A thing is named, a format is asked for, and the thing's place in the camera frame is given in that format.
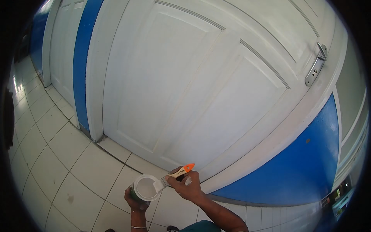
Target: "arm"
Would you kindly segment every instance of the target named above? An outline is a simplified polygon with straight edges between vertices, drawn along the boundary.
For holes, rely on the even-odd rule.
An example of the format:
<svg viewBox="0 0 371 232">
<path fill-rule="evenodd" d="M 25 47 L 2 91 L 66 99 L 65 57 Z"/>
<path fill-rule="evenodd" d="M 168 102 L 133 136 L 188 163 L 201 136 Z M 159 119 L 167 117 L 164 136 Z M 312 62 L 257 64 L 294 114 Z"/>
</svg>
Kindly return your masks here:
<svg viewBox="0 0 371 232">
<path fill-rule="evenodd" d="M 145 221 L 145 211 L 147 210 L 149 204 L 139 203 L 135 201 L 130 196 L 130 187 L 125 190 L 125 200 L 130 206 L 131 215 L 131 226 L 135 227 L 145 227 L 144 229 L 131 228 L 131 232 L 147 232 L 147 224 Z"/>
<path fill-rule="evenodd" d="M 245 222 L 239 216 L 207 198 L 206 194 L 201 191 L 200 175 L 198 172 L 190 171 L 184 174 L 181 182 L 171 176 L 167 176 L 166 180 L 181 197 L 190 200 L 200 207 L 221 229 L 226 232 L 249 231 Z"/>
</svg>

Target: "door handle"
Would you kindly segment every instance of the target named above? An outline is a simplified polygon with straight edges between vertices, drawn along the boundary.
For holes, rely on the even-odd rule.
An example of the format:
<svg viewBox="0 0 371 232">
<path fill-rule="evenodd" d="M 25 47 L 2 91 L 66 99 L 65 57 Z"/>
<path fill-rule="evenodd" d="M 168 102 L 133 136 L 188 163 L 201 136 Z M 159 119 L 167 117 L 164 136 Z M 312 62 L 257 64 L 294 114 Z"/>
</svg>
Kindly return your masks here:
<svg viewBox="0 0 371 232">
<path fill-rule="evenodd" d="M 305 77 L 305 84 L 307 86 L 311 86 L 313 82 L 316 80 L 319 72 L 321 71 L 325 61 L 327 60 L 327 48 L 324 44 L 320 44 L 317 42 L 317 46 L 319 48 L 319 53 L 317 55 L 317 58 L 315 62 L 312 65 L 311 70 Z"/>
</svg>

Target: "white door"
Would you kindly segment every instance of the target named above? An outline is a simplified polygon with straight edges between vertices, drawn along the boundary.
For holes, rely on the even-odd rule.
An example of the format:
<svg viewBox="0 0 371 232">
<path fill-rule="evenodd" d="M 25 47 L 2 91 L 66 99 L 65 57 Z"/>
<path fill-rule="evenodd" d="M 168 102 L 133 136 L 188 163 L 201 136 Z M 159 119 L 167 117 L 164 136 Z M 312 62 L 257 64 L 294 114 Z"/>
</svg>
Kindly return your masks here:
<svg viewBox="0 0 371 232">
<path fill-rule="evenodd" d="M 61 0 L 50 42 L 50 80 L 58 92 L 75 107 L 73 97 L 73 53 L 76 34 L 86 1 Z"/>
<path fill-rule="evenodd" d="M 318 37 L 289 1 L 228 2 L 129 1 L 108 59 L 107 136 L 166 170 L 195 163 L 205 180 L 287 117 L 334 29 Z"/>
</svg>

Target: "silver bracelet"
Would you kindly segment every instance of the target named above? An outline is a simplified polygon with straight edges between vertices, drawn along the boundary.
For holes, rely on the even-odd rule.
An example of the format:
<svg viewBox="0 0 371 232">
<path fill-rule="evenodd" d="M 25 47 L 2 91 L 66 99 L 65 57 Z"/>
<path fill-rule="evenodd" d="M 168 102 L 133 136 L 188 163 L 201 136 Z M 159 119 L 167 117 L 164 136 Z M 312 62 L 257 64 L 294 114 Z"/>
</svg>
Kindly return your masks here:
<svg viewBox="0 0 371 232">
<path fill-rule="evenodd" d="M 131 227 L 135 229 L 147 229 L 147 227 L 137 227 L 137 226 L 131 226 Z"/>
</svg>

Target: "green paint can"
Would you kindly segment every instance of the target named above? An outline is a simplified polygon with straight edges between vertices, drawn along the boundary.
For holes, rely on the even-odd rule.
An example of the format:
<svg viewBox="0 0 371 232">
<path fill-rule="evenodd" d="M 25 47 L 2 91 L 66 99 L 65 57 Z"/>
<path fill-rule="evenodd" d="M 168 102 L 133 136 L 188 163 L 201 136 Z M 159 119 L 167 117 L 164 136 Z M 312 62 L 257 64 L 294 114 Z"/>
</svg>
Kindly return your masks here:
<svg viewBox="0 0 371 232">
<path fill-rule="evenodd" d="M 130 185 L 130 195 L 138 202 L 151 202 L 160 197 L 161 191 L 156 192 L 153 183 L 158 179 L 152 175 L 143 174 Z"/>
</svg>

